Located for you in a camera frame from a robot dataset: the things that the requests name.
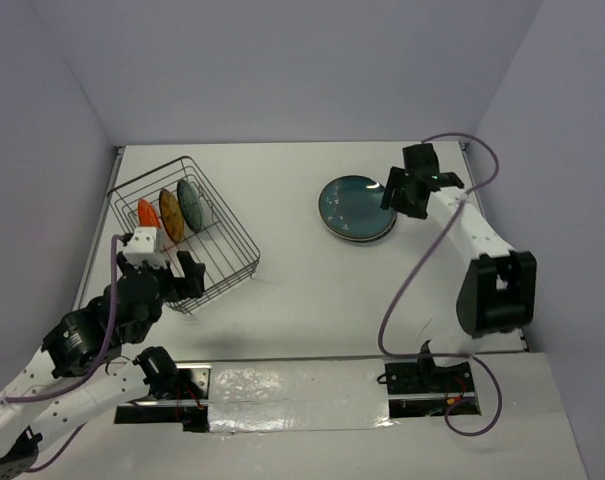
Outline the green blue patterned small plate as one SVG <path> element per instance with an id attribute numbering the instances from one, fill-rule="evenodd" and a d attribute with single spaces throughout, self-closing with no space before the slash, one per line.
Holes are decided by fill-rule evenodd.
<path id="1" fill-rule="evenodd" d="M 185 179 L 177 182 L 178 203 L 188 228 L 198 233 L 203 227 L 203 212 L 196 189 Z"/>

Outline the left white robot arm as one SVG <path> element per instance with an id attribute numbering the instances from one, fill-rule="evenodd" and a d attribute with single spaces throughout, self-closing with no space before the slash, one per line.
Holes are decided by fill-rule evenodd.
<path id="1" fill-rule="evenodd" d="M 111 259 L 111 283 L 102 295 L 70 312 L 44 338 L 22 372 L 0 393 L 0 479 L 36 470 L 40 453 L 63 435 L 75 436 L 89 420 L 120 403 L 151 396 L 174 399 L 201 390 L 162 347 L 148 347 L 102 379 L 94 374 L 117 359 L 126 344 L 139 344 L 167 303 L 198 299 L 206 267 L 181 251 L 183 274 L 144 255 Z"/>

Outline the orange small plate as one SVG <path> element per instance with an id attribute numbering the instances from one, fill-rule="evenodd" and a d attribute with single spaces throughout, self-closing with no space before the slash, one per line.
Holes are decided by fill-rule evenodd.
<path id="1" fill-rule="evenodd" d="M 153 205 L 146 199 L 139 199 L 137 202 L 137 216 L 141 227 L 153 227 L 160 229 L 162 227 L 159 216 Z"/>

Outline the dark green plate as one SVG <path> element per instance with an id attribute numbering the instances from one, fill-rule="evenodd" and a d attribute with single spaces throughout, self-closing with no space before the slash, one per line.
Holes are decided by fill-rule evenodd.
<path id="1" fill-rule="evenodd" d="M 341 229 L 350 225 L 396 221 L 393 210 L 380 208 L 384 190 L 380 182 L 361 175 L 346 175 L 330 181 L 318 197 L 322 223 L 337 236 Z"/>

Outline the yellow patterned small plate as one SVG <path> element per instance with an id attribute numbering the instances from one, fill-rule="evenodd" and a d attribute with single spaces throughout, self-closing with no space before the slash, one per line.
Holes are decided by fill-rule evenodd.
<path id="1" fill-rule="evenodd" d="M 159 208 L 168 237 L 179 244 L 184 238 L 184 219 L 176 196 L 166 188 L 160 190 Z"/>

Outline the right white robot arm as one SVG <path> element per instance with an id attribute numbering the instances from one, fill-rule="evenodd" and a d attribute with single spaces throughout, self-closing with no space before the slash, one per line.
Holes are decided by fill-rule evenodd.
<path id="1" fill-rule="evenodd" d="M 497 234 L 471 204 L 474 190 L 457 174 L 441 171 L 432 144 L 404 148 L 403 162 L 389 172 L 382 209 L 435 221 L 441 229 L 436 240 L 449 240 L 466 268 L 453 326 L 425 341 L 411 357 L 419 384 L 438 391 L 489 338 L 532 322 L 537 260 Z"/>

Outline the blue white floral plate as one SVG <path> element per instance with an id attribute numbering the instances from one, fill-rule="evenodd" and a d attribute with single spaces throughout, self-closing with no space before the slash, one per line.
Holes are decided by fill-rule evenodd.
<path id="1" fill-rule="evenodd" d="M 348 228 L 341 229 L 337 236 L 348 242 L 357 244 L 367 244 L 377 242 L 388 236 L 396 226 L 396 221 L 392 220 L 385 224 L 357 224 L 350 225 Z"/>

